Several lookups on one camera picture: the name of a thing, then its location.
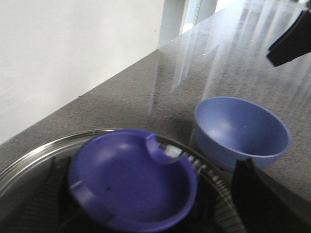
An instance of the white wall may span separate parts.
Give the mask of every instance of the white wall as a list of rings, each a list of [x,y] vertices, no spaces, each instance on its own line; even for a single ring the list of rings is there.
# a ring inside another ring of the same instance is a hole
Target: white wall
[[[163,5],[0,1],[0,143],[154,51]]]
[[[179,35],[186,0],[165,0],[158,47]]]
[[[220,10],[224,9],[228,5],[236,2],[237,0],[218,0],[217,1],[217,6],[215,9],[215,13],[219,12]]]
[[[218,0],[201,0],[196,24],[215,13]]]

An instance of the light blue bowl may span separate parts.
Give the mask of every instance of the light blue bowl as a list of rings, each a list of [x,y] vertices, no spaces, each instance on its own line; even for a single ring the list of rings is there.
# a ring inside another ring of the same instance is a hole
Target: light blue bowl
[[[260,168],[271,165],[291,141],[288,128],[275,114],[234,97],[202,101],[195,110],[194,130],[204,155],[230,171],[236,160],[249,157]]]

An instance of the plastic bowl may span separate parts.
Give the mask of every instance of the plastic bowl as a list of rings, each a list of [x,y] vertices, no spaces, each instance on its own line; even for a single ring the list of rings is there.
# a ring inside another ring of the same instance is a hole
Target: plastic bowl
[[[121,232],[159,232],[188,214],[197,179],[188,158],[166,155],[153,133],[116,130],[77,151],[69,189],[99,224]]]
[[[260,168],[271,165],[286,151],[291,135],[275,114],[258,104],[214,97],[195,110],[195,138],[208,159],[233,171],[236,160],[249,157]]]

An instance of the gray granite countertop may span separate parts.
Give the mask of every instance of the gray granite countertop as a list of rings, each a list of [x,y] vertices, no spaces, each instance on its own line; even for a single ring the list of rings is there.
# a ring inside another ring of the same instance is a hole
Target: gray granite countertop
[[[146,129],[195,148],[196,105],[233,96],[287,124],[291,147],[264,171],[311,201],[311,55],[279,67],[266,58],[303,7],[246,0],[221,10],[2,144],[0,170],[46,142],[92,129]]]

